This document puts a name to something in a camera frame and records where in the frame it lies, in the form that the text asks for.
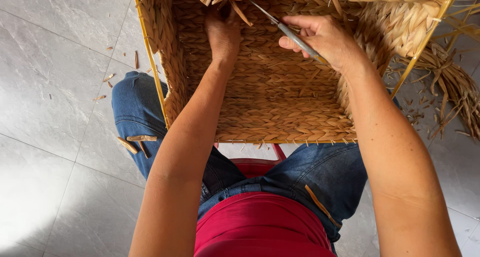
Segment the scissors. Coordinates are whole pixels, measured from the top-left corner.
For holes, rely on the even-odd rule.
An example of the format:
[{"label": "scissors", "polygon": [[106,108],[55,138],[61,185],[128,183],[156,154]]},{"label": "scissors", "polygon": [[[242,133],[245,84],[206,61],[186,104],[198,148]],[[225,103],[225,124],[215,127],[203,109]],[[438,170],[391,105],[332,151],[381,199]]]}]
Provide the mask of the scissors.
[{"label": "scissors", "polygon": [[293,33],[290,28],[288,28],[284,23],[278,21],[277,19],[275,19],[275,17],[273,17],[272,15],[270,15],[269,13],[267,13],[266,10],[262,9],[259,5],[257,5],[257,3],[253,2],[253,0],[249,0],[253,5],[257,6],[264,14],[267,15],[267,17],[270,19],[270,21],[272,22],[272,24],[275,24],[277,25],[277,27],[279,29],[281,29],[283,31],[283,33],[285,33],[285,35],[287,37],[289,37],[294,43],[296,43],[298,46],[300,46],[300,48],[303,49],[303,51],[307,52],[310,57],[312,58],[315,58],[318,62],[322,63],[322,64],[327,64],[327,61],[322,58],[320,56],[320,54],[315,51],[314,49],[312,49],[310,46],[308,46],[306,43],[304,43],[299,37],[297,37],[297,35],[295,33]]}]

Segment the red shirt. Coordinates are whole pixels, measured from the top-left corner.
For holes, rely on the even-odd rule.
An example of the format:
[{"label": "red shirt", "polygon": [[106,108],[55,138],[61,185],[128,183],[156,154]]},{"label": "red shirt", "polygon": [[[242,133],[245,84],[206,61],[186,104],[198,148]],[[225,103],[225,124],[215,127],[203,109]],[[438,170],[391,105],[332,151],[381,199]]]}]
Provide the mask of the red shirt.
[{"label": "red shirt", "polygon": [[195,257],[335,257],[313,212],[265,192],[227,198],[197,223]]}]

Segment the person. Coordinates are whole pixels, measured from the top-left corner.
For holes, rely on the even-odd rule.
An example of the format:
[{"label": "person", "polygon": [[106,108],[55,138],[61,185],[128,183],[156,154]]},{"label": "person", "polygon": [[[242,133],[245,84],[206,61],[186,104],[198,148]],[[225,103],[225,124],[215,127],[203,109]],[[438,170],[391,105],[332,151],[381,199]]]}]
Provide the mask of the person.
[{"label": "person", "polygon": [[[132,154],[148,179],[129,256],[332,257],[367,178],[382,256],[461,256],[428,151],[371,60],[331,16],[281,20],[345,77],[358,143],[303,144],[247,179],[213,147],[240,21],[210,10],[212,62],[168,132],[151,77],[130,72],[113,88],[119,135],[158,137],[143,142],[148,159]],[[303,52],[285,36],[278,44]]]}]

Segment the red plastic chair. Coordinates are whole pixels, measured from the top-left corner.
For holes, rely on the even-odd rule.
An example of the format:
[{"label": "red plastic chair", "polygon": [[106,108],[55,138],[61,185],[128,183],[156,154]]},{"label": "red plastic chair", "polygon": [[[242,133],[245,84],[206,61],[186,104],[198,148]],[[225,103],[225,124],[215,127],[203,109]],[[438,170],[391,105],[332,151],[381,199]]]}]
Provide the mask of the red plastic chair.
[{"label": "red plastic chair", "polygon": [[271,145],[277,157],[276,161],[249,158],[238,158],[230,160],[235,163],[235,165],[247,178],[262,176],[267,173],[267,171],[270,170],[272,167],[286,159],[285,154],[283,153],[279,144]]}]

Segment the person's left hand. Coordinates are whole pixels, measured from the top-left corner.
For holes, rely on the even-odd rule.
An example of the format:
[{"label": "person's left hand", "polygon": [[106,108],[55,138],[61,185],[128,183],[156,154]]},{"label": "person's left hand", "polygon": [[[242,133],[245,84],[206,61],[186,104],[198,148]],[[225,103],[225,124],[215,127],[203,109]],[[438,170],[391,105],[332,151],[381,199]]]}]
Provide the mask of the person's left hand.
[{"label": "person's left hand", "polygon": [[[224,18],[221,12],[228,9],[230,11]],[[235,10],[228,5],[220,10],[216,5],[208,7],[204,26],[212,48],[212,59],[234,63],[240,47],[240,17]]]}]

